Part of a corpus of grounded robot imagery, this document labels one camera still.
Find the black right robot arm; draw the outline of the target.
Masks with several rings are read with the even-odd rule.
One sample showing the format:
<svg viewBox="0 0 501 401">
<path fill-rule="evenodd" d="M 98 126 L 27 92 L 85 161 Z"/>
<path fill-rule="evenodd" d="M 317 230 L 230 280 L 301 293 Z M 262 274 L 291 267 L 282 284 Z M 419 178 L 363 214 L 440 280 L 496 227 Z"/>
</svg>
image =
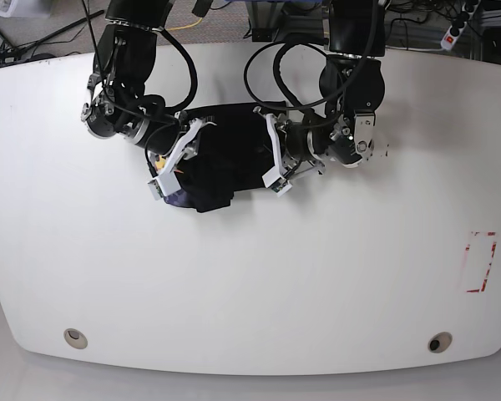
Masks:
<svg viewBox="0 0 501 401">
<path fill-rule="evenodd" d="M 154 161 L 176 156 L 175 173 L 187 185 L 218 185 L 223 176 L 221 163 L 210 155 L 199 137 L 177 150 L 178 140 L 190 129 L 193 119 L 212 122 L 208 109 L 189 109 L 198 92 L 199 80 L 193 59 L 165 27 L 171 11 L 170 1 L 112 1 L 106 12 L 107 25 L 100 39 L 93 41 L 93 71 L 89 76 L 89 98 L 83 105 L 82 121 L 100 139 L 122 135 L 144 151 L 151 175 Z M 153 73 L 157 38 L 164 37 L 183 57 L 190 77 L 190 88 L 175 105 L 160 94 L 149 94 L 145 87 Z"/>
</svg>

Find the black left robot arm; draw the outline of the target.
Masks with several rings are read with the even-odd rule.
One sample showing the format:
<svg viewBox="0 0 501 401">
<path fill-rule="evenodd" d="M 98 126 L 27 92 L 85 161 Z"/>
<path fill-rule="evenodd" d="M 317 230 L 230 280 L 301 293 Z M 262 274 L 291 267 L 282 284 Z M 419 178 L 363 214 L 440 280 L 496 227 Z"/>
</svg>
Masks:
<svg viewBox="0 0 501 401">
<path fill-rule="evenodd" d="M 272 73 L 285 103 L 256 100 L 272 144 L 263 185 L 281 194 L 304 174 L 324 171 L 325 160 L 356 167 L 372 157 L 376 111 L 385 83 L 385 6 L 382 1 L 279 1 L 248 5 L 251 37 L 277 46 Z M 281 75 L 281 62 L 296 47 L 325 58 L 320 98 L 299 100 Z"/>
</svg>

